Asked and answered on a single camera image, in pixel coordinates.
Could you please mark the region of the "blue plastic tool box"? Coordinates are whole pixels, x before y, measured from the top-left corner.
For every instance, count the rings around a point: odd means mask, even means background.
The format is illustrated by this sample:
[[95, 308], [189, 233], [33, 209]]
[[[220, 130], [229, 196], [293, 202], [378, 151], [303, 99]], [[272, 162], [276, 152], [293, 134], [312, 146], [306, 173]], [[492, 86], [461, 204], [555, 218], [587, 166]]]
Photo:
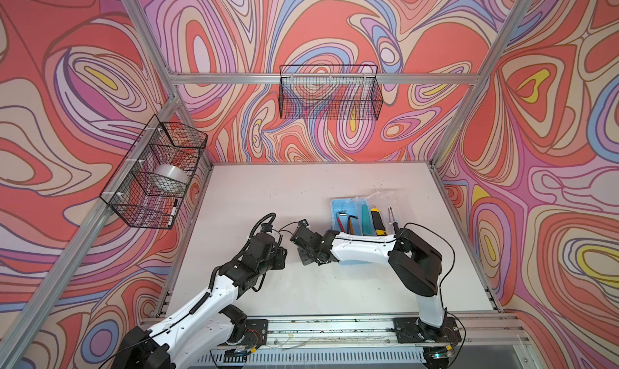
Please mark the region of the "blue plastic tool box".
[[376, 190], [369, 195], [335, 198], [330, 202], [332, 230], [338, 234], [331, 253], [342, 264], [387, 265], [396, 252], [410, 259], [411, 250], [398, 238], [409, 207], [400, 189]]

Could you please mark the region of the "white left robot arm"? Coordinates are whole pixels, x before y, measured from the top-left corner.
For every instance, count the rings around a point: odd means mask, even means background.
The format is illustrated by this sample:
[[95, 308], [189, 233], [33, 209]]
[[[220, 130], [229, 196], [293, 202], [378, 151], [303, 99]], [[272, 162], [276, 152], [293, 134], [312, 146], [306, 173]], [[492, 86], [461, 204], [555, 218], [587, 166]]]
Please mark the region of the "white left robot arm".
[[110, 357], [111, 367], [187, 368], [205, 351], [241, 343], [247, 315], [235, 302], [247, 291], [259, 291], [257, 282], [267, 272], [285, 268], [281, 239], [269, 232], [252, 235], [238, 256], [214, 269], [198, 296], [148, 330], [129, 331]]

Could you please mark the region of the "teal utility knife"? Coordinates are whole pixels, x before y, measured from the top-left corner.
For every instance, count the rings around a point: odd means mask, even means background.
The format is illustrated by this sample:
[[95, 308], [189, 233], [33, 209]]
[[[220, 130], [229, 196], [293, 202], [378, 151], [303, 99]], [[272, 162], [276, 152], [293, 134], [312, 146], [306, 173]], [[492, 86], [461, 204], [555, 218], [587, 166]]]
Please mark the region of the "teal utility knife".
[[361, 208], [361, 227], [364, 236], [375, 236], [376, 233], [374, 231], [372, 225], [372, 216], [370, 213], [370, 208], [367, 204], [362, 205]]

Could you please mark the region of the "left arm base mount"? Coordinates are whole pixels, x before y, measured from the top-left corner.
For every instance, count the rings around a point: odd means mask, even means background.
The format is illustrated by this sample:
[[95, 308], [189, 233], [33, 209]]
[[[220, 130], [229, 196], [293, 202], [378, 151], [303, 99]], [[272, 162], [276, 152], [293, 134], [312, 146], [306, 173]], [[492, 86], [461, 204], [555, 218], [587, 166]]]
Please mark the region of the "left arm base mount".
[[243, 326], [236, 326], [233, 333], [220, 348], [228, 346], [244, 346], [246, 349], [259, 348], [268, 341], [269, 320], [266, 318], [251, 318]]

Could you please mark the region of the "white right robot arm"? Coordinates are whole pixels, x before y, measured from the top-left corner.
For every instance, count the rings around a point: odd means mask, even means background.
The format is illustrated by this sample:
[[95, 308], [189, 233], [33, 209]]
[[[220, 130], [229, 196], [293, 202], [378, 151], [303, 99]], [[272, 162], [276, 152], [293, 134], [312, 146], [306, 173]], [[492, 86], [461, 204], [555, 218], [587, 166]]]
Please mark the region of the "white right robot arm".
[[446, 310], [438, 282], [443, 272], [443, 256], [412, 230], [404, 228], [382, 236], [329, 230], [320, 235], [312, 232], [305, 222], [299, 222], [291, 241], [298, 247], [305, 265], [352, 261], [390, 266], [417, 297], [419, 322], [435, 330], [443, 327]]

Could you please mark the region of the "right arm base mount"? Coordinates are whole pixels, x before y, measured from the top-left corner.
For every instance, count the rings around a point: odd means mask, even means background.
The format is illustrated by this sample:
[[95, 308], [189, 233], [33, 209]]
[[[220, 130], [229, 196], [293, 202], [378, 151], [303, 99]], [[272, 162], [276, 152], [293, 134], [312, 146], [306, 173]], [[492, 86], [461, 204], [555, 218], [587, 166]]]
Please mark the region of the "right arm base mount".
[[462, 341], [462, 335], [454, 317], [445, 317], [440, 327], [426, 325], [419, 317], [395, 317], [392, 331], [399, 343], [455, 345]]

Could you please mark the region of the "yellow black utility knife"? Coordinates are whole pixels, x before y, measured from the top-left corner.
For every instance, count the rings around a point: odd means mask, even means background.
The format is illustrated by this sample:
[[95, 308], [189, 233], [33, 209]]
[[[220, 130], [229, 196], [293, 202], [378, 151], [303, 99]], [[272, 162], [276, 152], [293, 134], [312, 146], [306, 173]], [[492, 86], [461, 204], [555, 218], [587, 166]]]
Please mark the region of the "yellow black utility knife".
[[374, 231], [376, 233], [376, 236], [385, 236], [387, 235], [387, 231], [385, 229], [385, 224], [382, 220], [382, 216], [380, 214], [379, 209], [377, 208], [372, 208], [371, 211], [371, 216], [372, 216], [372, 225], [374, 228]]

